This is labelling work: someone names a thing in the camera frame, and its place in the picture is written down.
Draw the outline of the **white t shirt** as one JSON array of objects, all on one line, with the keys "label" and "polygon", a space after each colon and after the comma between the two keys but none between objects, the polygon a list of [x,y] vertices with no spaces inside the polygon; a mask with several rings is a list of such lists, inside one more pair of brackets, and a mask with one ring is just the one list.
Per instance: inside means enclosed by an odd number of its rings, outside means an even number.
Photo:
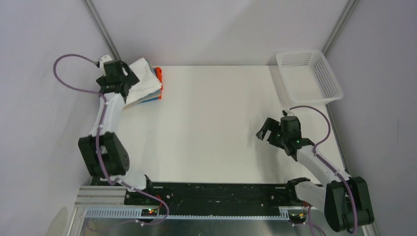
[{"label": "white t shirt", "polygon": [[161,89],[161,83],[156,76],[154,68],[145,58],[141,58],[129,66],[140,82],[129,91],[126,104],[132,103],[150,93]]}]

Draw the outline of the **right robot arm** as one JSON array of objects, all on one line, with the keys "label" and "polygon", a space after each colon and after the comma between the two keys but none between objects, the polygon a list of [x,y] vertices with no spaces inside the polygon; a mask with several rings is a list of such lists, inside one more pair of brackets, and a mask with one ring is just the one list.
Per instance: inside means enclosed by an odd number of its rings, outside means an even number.
[{"label": "right robot arm", "polygon": [[296,116],[279,121],[267,118],[256,137],[285,151],[286,155],[308,169],[320,185],[306,177],[287,182],[286,200],[292,205],[307,202],[320,210],[332,230],[350,231],[375,221],[367,183],[352,177],[326,159],[309,138],[302,137]]}]

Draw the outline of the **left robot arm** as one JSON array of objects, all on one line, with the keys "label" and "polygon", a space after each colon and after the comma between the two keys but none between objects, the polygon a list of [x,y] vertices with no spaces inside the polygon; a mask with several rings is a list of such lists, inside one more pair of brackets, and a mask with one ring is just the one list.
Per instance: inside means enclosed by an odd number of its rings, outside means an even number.
[{"label": "left robot arm", "polygon": [[96,80],[100,86],[98,115],[90,134],[78,140],[78,147],[92,177],[137,191],[136,198],[148,205],[155,198],[155,191],[149,188],[150,179],[130,168],[129,154],[116,134],[129,89],[140,80],[122,60],[98,65],[104,70]]}]

